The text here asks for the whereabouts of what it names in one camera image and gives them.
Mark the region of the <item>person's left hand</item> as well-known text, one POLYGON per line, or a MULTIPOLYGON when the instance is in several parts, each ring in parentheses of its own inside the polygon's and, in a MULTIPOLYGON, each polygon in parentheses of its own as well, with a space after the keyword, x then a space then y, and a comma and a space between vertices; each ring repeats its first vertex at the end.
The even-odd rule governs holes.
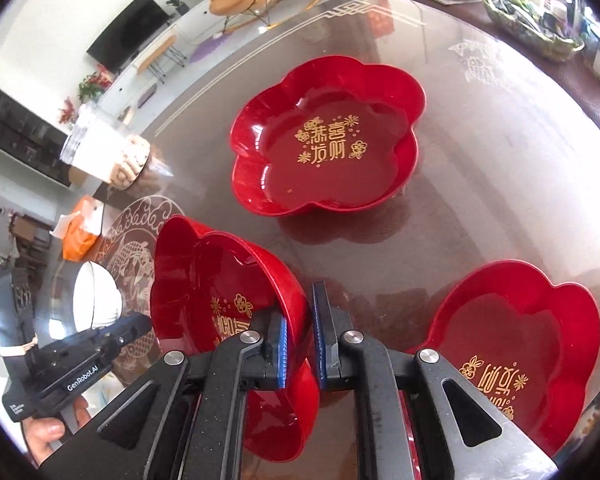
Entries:
MULTIPOLYGON (((79 396, 73 402, 73 413, 79 429, 91 420, 87 408, 88 403, 83 396, 79 396)), ((64 423, 53 417, 28 417, 21 423, 21 428, 28 452, 38 466, 53 454, 54 450, 50 444, 65 434, 64 423)))

